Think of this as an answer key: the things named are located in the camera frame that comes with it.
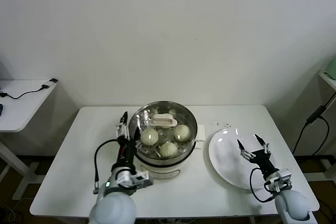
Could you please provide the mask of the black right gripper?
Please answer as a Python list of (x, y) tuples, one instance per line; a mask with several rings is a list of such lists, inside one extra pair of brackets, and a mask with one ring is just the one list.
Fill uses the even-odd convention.
[(264, 150), (257, 150), (257, 151), (250, 153), (245, 150), (240, 140), (237, 140), (238, 146), (240, 149), (240, 155), (244, 159), (249, 160), (250, 163), (258, 165), (261, 170), (264, 180), (266, 180), (270, 175), (279, 171), (279, 169), (276, 168), (273, 165), (273, 163), (270, 161), (271, 154), (269, 150), (269, 144), (266, 143), (264, 139), (258, 136), (257, 134), (254, 134), (254, 136), (259, 142), (259, 144), (263, 147)]

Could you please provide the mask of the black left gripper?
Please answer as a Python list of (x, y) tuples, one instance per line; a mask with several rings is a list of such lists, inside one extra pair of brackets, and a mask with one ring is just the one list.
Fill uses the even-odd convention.
[(134, 138), (130, 139), (128, 129), (128, 112), (125, 111), (120, 118), (117, 127), (117, 139), (119, 140), (118, 164), (120, 166), (131, 167), (133, 166), (134, 156), (136, 151), (142, 147), (141, 130), (137, 127), (134, 133)]

